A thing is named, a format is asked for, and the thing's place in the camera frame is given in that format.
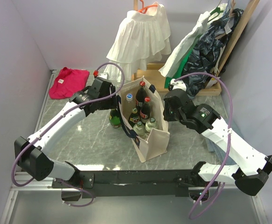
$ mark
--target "white wall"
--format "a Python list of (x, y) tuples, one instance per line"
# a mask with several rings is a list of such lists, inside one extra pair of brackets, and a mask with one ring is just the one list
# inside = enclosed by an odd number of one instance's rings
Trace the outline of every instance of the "white wall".
[[(97, 68), (107, 61), (121, 21), (133, 0), (12, 0), (50, 69)], [(150, 5), (153, 0), (145, 0)], [(172, 49), (219, 0), (161, 0), (172, 30)]]
[[(272, 0), (261, 0), (222, 80), (230, 89), (234, 119), (245, 139), (272, 154)], [(227, 95), (223, 95), (226, 106)], [(260, 195), (272, 223), (272, 173)]]
[(0, 217), (11, 185), (14, 140), (35, 128), (49, 69), (10, 0), (0, 0)]

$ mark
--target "green bottle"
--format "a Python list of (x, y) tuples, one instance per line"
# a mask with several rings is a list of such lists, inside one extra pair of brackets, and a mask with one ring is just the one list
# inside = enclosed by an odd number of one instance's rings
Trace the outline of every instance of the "green bottle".
[(119, 128), (121, 126), (121, 120), (119, 119), (120, 113), (116, 109), (111, 109), (109, 115), (109, 121), (112, 127)]

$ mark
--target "wooden clothes rack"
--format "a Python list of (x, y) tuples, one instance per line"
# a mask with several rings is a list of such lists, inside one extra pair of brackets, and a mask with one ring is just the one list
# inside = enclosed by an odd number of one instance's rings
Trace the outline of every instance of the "wooden clothes rack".
[[(138, 10), (138, 1), (134, 0), (134, 10)], [(239, 37), (241, 36), (244, 28), (246, 27), (248, 21), (250, 20), (254, 10), (256, 9), (259, 0), (250, 0), (244, 10), (244, 13), (236, 26), (234, 33), (232, 34), (229, 42), (227, 43), (224, 52), (219, 60), (218, 70), (219, 73), (223, 69), (227, 59), (229, 58), (232, 50), (234, 49)], [(164, 66), (164, 63), (149, 63), (147, 65), (147, 70), (138, 70), (137, 73), (134, 73), (132, 80), (136, 80), (141, 78), (142, 76), (145, 77), (151, 84), (153, 84), (158, 92), (168, 92), (168, 89), (164, 88), (165, 77), (163, 77), (160, 72), (158, 71), (160, 68)], [(221, 86), (220, 83), (217, 82), (209, 89), (202, 89), (197, 96), (218, 96), (221, 93)]]

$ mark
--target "bottle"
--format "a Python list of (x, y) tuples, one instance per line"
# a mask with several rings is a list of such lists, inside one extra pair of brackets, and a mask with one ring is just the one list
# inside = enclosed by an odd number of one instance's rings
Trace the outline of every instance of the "bottle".
[(134, 127), (135, 124), (137, 124), (137, 122), (140, 121), (140, 117), (138, 115), (138, 110), (136, 107), (134, 107), (132, 109), (132, 113), (129, 116), (128, 122), (129, 124)]
[(146, 133), (150, 134), (153, 128), (157, 129), (157, 122), (155, 118), (150, 118), (150, 120), (145, 124)]
[(121, 126), (121, 120), (119, 119), (120, 113), (116, 109), (111, 109), (109, 115), (109, 122), (114, 128)]
[(125, 113), (124, 116), (126, 119), (129, 118), (131, 111), (133, 110), (133, 108), (135, 108), (135, 101), (133, 100), (133, 95), (132, 94), (127, 94), (126, 96), (126, 105), (125, 105)]
[(144, 99), (147, 97), (147, 93), (145, 90), (145, 82), (141, 81), (139, 83), (139, 90), (136, 94), (136, 108), (138, 111), (140, 111), (141, 107), (144, 104)]
[(150, 98), (146, 97), (144, 99), (144, 104), (140, 110), (141, 121), (145, 124), (150, 119), (150, 116), (151, 116)]
[(134, 125), (133, 130), (136, 132), (136, 134), (139, 135), (140, 138), (142, 139), (146, 138), (145, 127), (141, 121), (138, 121), (137, 124)]

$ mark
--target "folded red cloth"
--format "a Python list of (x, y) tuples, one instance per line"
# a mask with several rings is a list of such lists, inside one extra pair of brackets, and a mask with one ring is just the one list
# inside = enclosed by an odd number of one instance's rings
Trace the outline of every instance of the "folded red cloth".
[(82, 90), (86, 86), (89, 71), (68, 69), (60, 70), (59, 75), (54, 80), (53, 86), (49, 90), (51, 99), (64, 99), (71, 97), (75, 92)]

